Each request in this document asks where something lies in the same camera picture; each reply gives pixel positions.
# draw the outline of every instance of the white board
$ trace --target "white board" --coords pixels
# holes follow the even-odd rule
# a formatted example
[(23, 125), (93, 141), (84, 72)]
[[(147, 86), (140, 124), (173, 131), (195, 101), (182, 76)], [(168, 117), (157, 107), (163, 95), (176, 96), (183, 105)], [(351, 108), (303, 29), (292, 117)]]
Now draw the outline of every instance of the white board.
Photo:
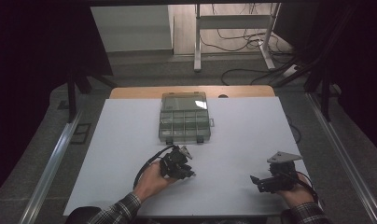
[[(188, 145), (197, 174), (148, 199), (142, 217), (270, 216), (286, 205), (259, 193), (250, 175), (271, 177), (277, 151), (300, 155), (277, 97), (208, 99), (209, 142)], [(158, 138), (161, 100), (106, 100), (64, 214), (80, 206), (107, 208), (133, 190), (142, 165), (165, 145)], [(307, 174), (303, 161), (296, 169)]]

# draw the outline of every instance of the hand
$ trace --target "hand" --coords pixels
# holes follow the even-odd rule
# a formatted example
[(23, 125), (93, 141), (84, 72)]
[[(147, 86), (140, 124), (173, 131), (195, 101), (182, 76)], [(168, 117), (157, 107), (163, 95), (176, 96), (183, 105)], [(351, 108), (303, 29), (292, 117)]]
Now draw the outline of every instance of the hand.
[(160, 170), (160, 161), (154, 161), (145, 169), (140, 177), (133, 193), (138, 196), (141, 203), (176, 182), (177, 179), (162, 177)]
[[(307, 180), (302, 174), (298, 174), (299, 179), (308, 184)], [(280, 190), (276, 192), (277, 194), (281, 195), (284, 199), (289, 208), (296, 207), (303, 203), (313, 203), (314, 198), (312, 194), (300, 184), (296, 184), (293, 189), (291, 190)]]

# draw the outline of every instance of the white table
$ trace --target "white table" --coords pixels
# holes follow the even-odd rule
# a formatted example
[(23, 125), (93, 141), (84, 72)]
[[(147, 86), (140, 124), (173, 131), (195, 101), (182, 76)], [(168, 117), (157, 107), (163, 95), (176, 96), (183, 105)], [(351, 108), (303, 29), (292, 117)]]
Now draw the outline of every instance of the white table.
[[(250, 175), (271, 177), (274, 153), (300, 155), (277, 97), (208, 99), (211, 139), (188, 145), (196, 176), (149, 199), (141, 217), (272, 216), (286, 209), (278, 195), (259, 193)], [(158, 138), (160, 99), (105, 102), (87, 156), (64, 211), (107, 206), (132, 190), (141, 166), (165, 145)], [(307, 174), (303, 161), (296, 169)]]

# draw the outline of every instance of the sleeve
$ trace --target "sleeve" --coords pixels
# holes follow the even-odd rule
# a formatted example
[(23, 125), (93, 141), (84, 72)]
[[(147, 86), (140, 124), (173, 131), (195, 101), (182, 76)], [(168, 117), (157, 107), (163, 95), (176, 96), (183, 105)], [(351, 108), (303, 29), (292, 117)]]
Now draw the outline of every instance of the sleeve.
[(129, 223), (136, 217), (141, 206), (139, 198), (129, 193), (123, 199), (110, 206), (108, 209), (99, 212), (88, 221), (88, 224), (120, 224)]
[(316, 203), (304, 203), (291, 209), (294, 223), (297, 224), (332, 224), (323, 210)]

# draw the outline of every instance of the wall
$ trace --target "wall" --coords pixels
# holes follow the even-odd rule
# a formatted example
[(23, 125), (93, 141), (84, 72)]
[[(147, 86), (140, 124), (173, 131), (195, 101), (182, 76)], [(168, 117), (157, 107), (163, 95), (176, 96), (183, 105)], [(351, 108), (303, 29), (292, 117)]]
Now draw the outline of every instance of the wall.
[(106, 52), (172, 49), (168, 6), (92, 7)]

